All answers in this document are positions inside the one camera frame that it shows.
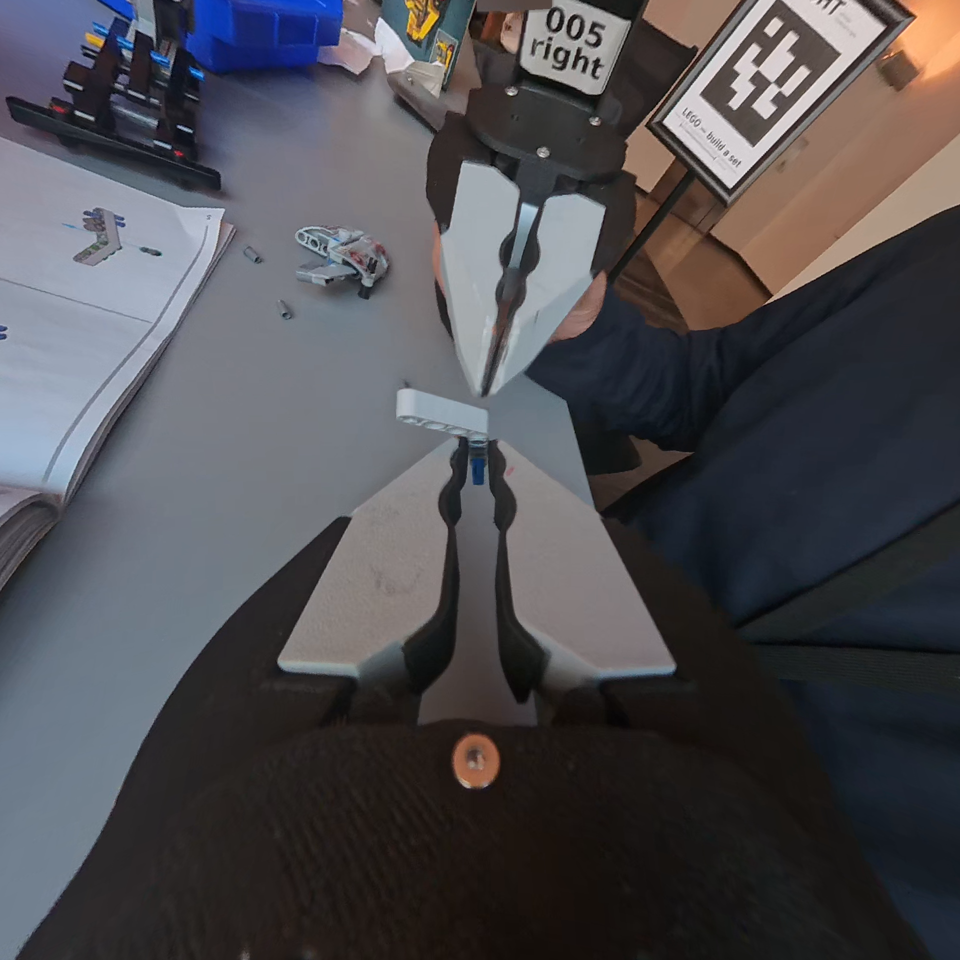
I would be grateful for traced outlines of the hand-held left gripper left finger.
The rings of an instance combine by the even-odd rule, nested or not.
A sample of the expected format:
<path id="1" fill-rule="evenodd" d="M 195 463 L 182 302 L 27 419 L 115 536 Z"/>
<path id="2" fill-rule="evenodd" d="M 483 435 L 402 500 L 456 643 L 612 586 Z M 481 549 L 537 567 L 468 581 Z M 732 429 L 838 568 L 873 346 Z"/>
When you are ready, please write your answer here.
<path id="1" fill-rule="evenodd" d="M 421 695 L 455 647 L 462 443 L 447 440 L 345 522 L 285 646 L 286 674 Z"/>

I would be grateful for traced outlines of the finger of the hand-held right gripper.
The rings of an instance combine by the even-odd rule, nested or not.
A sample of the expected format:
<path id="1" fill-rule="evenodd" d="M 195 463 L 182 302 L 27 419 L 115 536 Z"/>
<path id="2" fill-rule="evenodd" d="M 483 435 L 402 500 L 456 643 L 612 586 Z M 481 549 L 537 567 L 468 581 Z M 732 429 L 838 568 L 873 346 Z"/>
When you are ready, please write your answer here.
<path id="1" fill-rule="evenodd" d="M 495 166 L 465 161 L 440 236 L 440 269 L 454 346 L 469 390 L 488 393 L 498 321 L 500 250 L 515 227 L 520 190 Z"/>
<path id="2" fill-rule="evenodd" d="M 513 297 L 486 394 L 524 373 L 594 280 L 605 207 L 581 194 L 547 198 L 536 226 L 537 259 Z"/>

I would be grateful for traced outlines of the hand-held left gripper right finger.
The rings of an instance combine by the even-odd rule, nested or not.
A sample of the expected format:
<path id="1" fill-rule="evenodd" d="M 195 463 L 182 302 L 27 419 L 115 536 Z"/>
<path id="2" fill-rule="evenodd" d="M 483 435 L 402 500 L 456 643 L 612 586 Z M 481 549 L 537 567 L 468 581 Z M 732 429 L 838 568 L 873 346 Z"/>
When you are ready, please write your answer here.
<path id="1" fill-rule="evenodd" d="M 558 703 L 677 664 L 593 507 L 502 440 L 488 448 L 500 665 L 519 703 Z"/>

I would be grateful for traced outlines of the white lego beam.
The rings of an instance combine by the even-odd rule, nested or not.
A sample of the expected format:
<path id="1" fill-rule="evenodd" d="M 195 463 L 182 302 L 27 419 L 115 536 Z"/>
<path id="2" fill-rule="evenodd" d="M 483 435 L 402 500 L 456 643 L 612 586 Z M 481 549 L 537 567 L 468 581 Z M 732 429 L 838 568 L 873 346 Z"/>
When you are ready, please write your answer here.
<path id="1" fill-rule="evenodd" d="M 484 408 L 410 387 L 399 389 L 395 402 L 395 417 L 402 424 L 449 434 L 471 444 L 486 443 L 490 438 L 489 414 Z"/>

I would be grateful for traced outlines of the person's right forearm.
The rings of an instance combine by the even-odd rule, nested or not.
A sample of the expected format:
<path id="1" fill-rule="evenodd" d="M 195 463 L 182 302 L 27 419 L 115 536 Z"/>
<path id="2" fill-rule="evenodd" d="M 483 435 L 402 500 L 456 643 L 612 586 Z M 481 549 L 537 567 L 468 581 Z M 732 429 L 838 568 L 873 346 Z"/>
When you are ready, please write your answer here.
<path id="1" fill-rule="evenodd" d="M 632 436 L 691 450 L 723 399 L 747 376 L 764 310 L 686 334 L 649 324 L 616 292 L 581 336 L 547 344 L 527 377 L 565 401 L 592 440 Z"/>

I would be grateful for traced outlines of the grey lego assembly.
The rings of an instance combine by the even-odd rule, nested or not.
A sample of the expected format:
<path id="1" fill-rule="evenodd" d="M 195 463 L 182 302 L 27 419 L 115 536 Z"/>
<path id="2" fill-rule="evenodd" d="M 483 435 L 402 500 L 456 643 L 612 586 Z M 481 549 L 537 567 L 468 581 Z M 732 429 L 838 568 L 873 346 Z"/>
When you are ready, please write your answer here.
<path id="1" fill-rule="evenodd" d="M 309 225 L 299 228 L 294 239 L 318 261 L 298 267 L 298 282 L 328 287 L 335 283 L 356 282 L 360 299 L 371 294 L 390 268 L 386 248 L 360 229 L 339 225 Z"/>

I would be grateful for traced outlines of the lego instruction booklet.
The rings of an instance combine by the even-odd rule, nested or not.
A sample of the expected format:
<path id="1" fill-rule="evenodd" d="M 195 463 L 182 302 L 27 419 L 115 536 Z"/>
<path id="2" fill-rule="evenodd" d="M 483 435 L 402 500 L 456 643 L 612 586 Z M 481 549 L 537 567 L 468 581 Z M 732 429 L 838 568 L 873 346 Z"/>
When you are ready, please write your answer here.
<path id="1" fill-rule="evenodd" d="M 235 228 L 1 142 L 1 586 L 60 521 Z"/>

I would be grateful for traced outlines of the black lego technic model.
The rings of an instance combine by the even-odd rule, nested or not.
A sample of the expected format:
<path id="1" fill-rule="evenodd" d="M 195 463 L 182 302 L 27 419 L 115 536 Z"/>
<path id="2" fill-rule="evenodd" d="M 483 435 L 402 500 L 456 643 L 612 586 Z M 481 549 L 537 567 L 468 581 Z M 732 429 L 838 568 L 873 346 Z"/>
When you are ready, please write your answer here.
<path id="1" fill-rule="evenodd" d="M 205 75 L 187 41 L 194 2 L 127 2 L 108 26 L 85 34 L 81 61 L 62 74 L 62 97 L 6 97 L 15 123 L 162 174 L 185 189 L 218 193 L 219 171 L 200 160 L 197 121 Z"/>

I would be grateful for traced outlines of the person's right hand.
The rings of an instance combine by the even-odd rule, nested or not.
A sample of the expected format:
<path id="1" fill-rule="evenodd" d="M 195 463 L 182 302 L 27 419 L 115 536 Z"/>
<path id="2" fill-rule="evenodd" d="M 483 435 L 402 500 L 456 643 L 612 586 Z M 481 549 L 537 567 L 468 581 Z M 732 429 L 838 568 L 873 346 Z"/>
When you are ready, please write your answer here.
<path id="1" fill-rule="evenodd" d="M 600 271 L 577 300 L 573 308 L 560 322 L 550 337 L 548 344 L 570 341 L 585 332 L 594 324 L 604 306 L 608 288 L 606 271 Z"/>

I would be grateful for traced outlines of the clear plastic bag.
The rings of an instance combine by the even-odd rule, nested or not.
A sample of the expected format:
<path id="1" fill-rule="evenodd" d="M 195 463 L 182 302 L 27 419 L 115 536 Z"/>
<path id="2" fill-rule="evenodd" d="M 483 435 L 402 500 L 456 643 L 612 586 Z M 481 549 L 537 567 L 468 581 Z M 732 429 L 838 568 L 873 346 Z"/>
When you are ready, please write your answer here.
<path id="1" fill-rule="evenodd" d="M 443 90 L 445 68 L 440 63 L 413 60 L 404 69 L 387 74 L 394 99 L 432 134 L 444 126 L 448 114 L 462 114 L 463 98 Z"/>

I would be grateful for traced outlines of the teal printed cardboard box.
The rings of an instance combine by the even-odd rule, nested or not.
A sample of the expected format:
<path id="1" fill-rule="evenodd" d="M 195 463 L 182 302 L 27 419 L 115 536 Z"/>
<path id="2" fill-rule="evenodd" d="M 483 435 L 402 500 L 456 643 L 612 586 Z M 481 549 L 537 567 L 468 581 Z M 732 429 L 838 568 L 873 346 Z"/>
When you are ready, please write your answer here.
<path id="1" fill-rule="evenodd" d="M 434 95 L 447 91 L 475 1 L 383 1 L 374 42 L 387 74 L 414 69 L 414 80 Z"/>

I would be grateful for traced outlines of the crumpled white plastic bag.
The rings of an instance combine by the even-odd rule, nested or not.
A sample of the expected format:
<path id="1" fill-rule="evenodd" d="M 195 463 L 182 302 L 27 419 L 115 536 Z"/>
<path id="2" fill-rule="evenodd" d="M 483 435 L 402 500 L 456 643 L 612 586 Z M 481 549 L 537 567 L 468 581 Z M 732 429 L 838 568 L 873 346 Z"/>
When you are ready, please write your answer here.
<path id="1" fill-rule="evenodd" d="M 400 35 L 383 18 L 376 21 L 373 38 L 343 28 L 336 46 L 319 48 L 317 64 L 341 67 L 359 76 L 374 59 L 382 61 L 388 74 L 404 72 L 414 60 Z"/>

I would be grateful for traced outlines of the framed marker sign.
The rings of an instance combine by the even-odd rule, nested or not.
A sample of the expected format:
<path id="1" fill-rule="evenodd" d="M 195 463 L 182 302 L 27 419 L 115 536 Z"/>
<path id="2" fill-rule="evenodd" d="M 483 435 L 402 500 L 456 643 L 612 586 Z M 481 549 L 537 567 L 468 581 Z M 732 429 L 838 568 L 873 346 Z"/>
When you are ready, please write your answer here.
<path id="1" fill-rule="evenodd" d="M 915 20 L 894 1 L 750 1 L 646 123 L 685 171 L 617 263 L 616 282 L 695 182 L 735 203 Z"/>

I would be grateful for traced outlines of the person's dark navy torso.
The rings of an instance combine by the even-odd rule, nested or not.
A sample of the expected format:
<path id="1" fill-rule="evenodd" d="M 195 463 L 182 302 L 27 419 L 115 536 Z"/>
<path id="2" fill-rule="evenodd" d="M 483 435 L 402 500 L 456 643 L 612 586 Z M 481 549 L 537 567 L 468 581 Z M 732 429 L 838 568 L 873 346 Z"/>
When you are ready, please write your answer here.
<path id="1" fill-rule="evenodd" d="M 958 207 L 761 309 L 755 365 L 621 512 L 742 628 L 958 505 Z M 958 694 L 785 688 L 896 907 L 958 958 Z"/>

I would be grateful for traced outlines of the blue plastic bin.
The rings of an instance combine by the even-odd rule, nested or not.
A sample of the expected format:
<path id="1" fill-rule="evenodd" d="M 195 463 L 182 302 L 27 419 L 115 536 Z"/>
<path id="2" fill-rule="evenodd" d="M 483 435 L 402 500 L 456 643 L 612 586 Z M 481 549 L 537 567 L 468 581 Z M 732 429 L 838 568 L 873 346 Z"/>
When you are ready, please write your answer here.
<path id="1" fill-rule="evenodd" d="M 339 44 L 342 1 L 195 1 L 186 49 L 206 71 L 313 66 Z"/>

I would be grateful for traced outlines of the black wall box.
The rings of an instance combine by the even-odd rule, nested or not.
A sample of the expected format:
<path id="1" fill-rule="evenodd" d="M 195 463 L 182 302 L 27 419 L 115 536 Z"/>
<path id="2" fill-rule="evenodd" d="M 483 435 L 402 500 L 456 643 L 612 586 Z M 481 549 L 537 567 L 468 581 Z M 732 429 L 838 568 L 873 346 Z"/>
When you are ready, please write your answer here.
<path id="1" fill-rule="evenodd" d="M 921 75 L 921 68 L 904 49 L 883 54 L 875 66 L 886 86 L 895 92 L 906 90 Z"/>

